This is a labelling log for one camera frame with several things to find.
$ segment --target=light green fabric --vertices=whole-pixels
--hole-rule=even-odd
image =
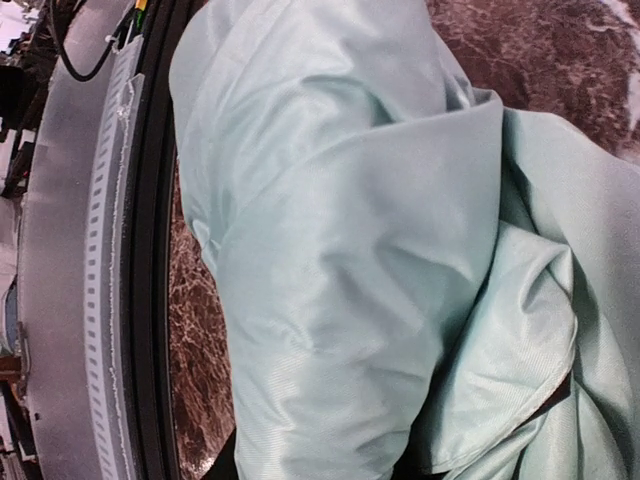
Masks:
[[[388,479],[407,446],[446,479],[633,478],[636,167],[473,90],[421,0],[212,1],[171,89],[240,478]]]

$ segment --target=wire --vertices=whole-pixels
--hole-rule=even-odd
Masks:
[[[108,38],[107,47],[104,49],[104,52],[102,52],[102,56],[98,60],[98,63],[96,63],[95,67],[93,67],[93,69],[89,73],[87,73],[86,75],[83,75],[79,73],[78,70],[76,70],[76,68],[73,66],[73,63],[71,63],[71,59],[69,58],[69,55],[67,54],[67,51],[64,48],[64,45],[60,41],[58,25],[56,24],[56,17],[58,15],[56,0],[49,0],[49,21],[51,23],[51,28],[50,28],[51,38],[53,38],[53,43],[56,47],[58,55],[60,55],[60,58],[62,59],[62,63],[64,64],[66,69],[69,71],[69,74],[75,80],[77,80],[78,82],[88,82],[89,80],[92,80],[93,78],[95,78],[95,76],[98,74],[98,72],[100,72],[100,69],[104,66],[105,62],[107,61],[107,58],[109,57],[109,53],[111,53],[111,47],[113,46],[114,42],[117,40],[118,35],[126,27],[127,23],[131,20],[133,11],[134,11],[133,8],[129,9],[129,11],[124,15],[124,17],[122,17],[122,20],[120,20],[120,23],[118,24],[115,31],[113,32],[113,35],[111,35],[111,37],[107,37]]]
[[[78,0],[78,3],[76,3],[76,6],[73,7],[73,15],[75,16],[80,11],[80,9],[84,7],[86,3],[87,3],[87,0]]]

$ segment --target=fabric fold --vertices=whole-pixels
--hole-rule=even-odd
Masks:
[[[386,480],[408,445],[447,480],[632,475],[636,167],[473,89],[421,0],[210,2],[171,90],[241,479]]]

